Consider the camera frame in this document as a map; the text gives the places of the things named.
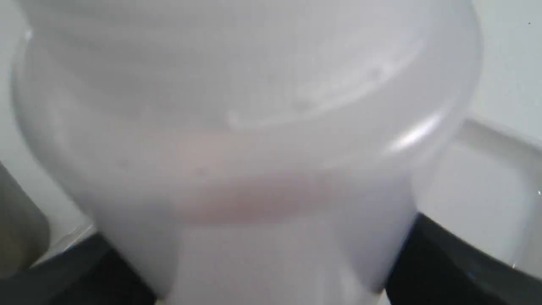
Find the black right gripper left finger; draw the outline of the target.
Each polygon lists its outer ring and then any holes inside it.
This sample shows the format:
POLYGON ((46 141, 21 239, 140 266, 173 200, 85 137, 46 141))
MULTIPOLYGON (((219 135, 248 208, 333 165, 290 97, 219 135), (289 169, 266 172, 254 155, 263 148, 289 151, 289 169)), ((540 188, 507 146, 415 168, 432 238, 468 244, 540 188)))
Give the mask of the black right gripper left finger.
POLYGON ((2 305, 154 305, 156 294, 101 234, 0 282, 2 305))

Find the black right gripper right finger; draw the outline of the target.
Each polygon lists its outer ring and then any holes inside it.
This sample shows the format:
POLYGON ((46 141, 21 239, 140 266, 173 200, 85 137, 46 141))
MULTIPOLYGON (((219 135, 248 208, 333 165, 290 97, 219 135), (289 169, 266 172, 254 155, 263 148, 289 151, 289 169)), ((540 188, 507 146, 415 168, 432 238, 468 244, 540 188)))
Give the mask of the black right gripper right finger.
POLYGON ((391 305, 540 305, 542 282, 420 213, 385 293, 391 305))

